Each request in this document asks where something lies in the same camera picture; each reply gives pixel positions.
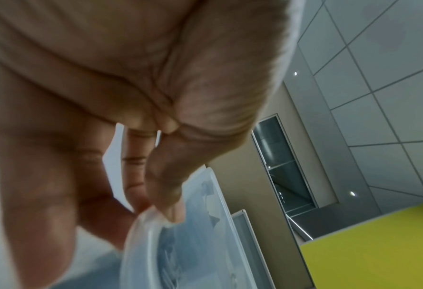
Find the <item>plastic container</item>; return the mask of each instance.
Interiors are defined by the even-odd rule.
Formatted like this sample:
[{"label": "plastic container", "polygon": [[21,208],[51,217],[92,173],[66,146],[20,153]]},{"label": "plastic container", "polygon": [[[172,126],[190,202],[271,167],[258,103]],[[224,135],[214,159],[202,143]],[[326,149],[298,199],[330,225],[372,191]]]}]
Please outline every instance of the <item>plastic container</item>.
[{"label": "plastic container", "polygon": [[124,251],[121,289],[256,289],[211,168],[183,184],[186,221],[155,208],[139,216]]}]

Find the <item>yellow surface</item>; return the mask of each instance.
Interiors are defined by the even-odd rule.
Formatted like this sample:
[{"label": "yellow surface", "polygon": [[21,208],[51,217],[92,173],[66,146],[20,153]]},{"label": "yellow surface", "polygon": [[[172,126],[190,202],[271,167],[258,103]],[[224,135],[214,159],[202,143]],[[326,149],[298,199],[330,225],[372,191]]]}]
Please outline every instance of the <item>yellow surface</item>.
[{"label": "yellow surface", "polygon": [[300,249],[317,289],[423,289],[423,205]]}]

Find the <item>glass panel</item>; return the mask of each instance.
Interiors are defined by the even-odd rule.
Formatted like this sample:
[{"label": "glass panel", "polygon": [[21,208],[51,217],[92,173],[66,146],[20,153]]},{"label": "glass panel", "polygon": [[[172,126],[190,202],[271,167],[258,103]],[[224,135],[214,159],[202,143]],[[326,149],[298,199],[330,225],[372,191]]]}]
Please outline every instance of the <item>glass panel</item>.
[{"label": "glass panel", "polygon": [[294,216],[315,209],[278,118],[261,121],[253,132],[285,213]]}]

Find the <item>beige wall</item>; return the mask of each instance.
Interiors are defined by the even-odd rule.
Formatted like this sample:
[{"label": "beige wall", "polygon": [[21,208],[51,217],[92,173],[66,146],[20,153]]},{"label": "beige wall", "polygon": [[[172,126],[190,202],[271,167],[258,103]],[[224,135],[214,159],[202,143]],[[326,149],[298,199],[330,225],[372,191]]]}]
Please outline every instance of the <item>beige wall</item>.
[{"label": "beige wall", "polygon": [[284,84],[270,99],[262,112],[261,118],[276,113],[289,138],[318,207],[337,203],[335,192]]},{"label": "beige wall", "polygon": [[251,138],[212,161],[231,213],[245,209],[278,289],[313,285]]}]

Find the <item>palm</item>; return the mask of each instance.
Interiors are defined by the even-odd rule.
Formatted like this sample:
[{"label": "palm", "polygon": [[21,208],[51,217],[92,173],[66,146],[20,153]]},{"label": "palm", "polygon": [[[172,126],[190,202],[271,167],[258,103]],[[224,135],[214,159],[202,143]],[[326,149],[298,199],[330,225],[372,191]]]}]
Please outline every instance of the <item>palm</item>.
[{"label": "palm", "polygon": [[[128,128],[129,202],[175,218],[182,181],[239,145],[276,89],[289,52],[286,7],[0,0],[0,190],[23,282],[48,283],[67,267],[76,223],[122,247],[135,215],[112,198],[101,163],[117,122]],[[152,151],[157,130],[168,136]],[[29,141],[39,145],[20,146]]]}]

